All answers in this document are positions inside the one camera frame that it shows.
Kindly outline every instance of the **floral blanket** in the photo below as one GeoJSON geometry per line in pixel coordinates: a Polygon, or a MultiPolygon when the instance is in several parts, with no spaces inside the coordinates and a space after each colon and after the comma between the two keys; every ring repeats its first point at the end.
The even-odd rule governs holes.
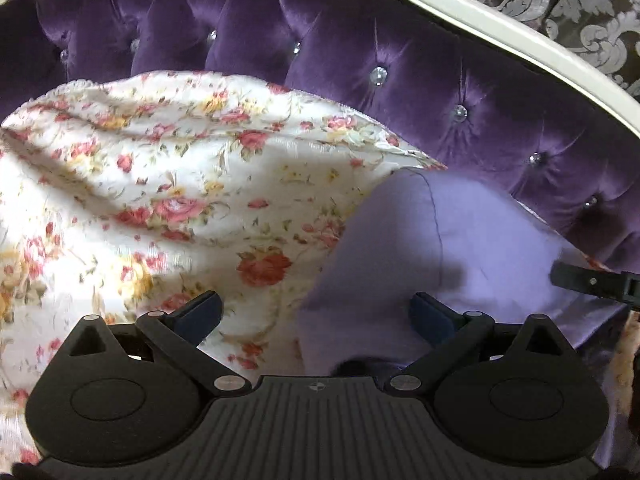
{"type": "Polygon", "coordinates": [[[131,322],[204,290],[201,346],[251,380],[302,374],[292,314],[395,168],[442,168],[343,105],[245,76],[74,82],[0,132],[0,470],[35,462],[29,392],[88,313],[131,322]]]}

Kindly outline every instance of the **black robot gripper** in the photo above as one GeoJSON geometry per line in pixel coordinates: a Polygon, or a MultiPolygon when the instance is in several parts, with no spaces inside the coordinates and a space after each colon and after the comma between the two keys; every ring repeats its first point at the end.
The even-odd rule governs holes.
{"type": "Polygon", "coordinates": [[[268,376],[252,388],[197,348],[222,318],[214,292],[134,324],[85,316],[26,406],[44,456],[37,471],[58,480],[599,472],[589,456],[606,427],[607,402],[547,316],[499,324],[420,297],[454,331],[384,384],[268,376]]]}

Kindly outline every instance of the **ribbed black surface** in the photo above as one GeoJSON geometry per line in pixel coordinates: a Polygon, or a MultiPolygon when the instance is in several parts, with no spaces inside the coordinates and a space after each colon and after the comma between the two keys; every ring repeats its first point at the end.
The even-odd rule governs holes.
{"type": "Polygon", "coordinates": [[[597,471],[586,458],[542,469],[478,458],[441,434],[418,400],[385,395],[370,378],[280,377],[214,402],[193,434],[146,462],[42,467],[60,480],[580,480],[597,471]]]}

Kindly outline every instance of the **purple cloth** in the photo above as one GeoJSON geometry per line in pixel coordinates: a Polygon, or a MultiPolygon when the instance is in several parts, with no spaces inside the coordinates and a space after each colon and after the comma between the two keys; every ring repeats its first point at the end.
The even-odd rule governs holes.
{"type": "MultiPolygon", "coordinates": [[[[624,307],[551,285],[556,260],[588,267],[507,193],[452,171],[399,170],[349,220],[300,307],[306,373],[329,375],[362,357],[407,365],[427,353],[408,319],[420,291],[497,322],[547,314],[577,348],[624,307]]],[[[626,430],[612,423],[609,431],[620,438],[626,430]]],[[[611,439],[604,446],[608,465],[611,439]]]]}
{"type": "Polygon", "coordinates": [[[407,2],[11,0],[0,30],[0,117],[76,78],[257,76],[363,111],[497,183],[585,252],[640,272],[640,140],[548,73],[407,2]]]}

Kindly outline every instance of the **purple tufted headboard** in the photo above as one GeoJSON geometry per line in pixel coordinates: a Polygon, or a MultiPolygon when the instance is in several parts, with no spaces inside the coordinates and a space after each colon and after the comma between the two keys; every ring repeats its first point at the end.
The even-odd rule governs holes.
{"type": "Polygon", "coordinates": [[[399,0],[10,0],[0,116],[63,82],[257,76],[343,102],[640,272],[640,139],[553,76],[399,0]]]}

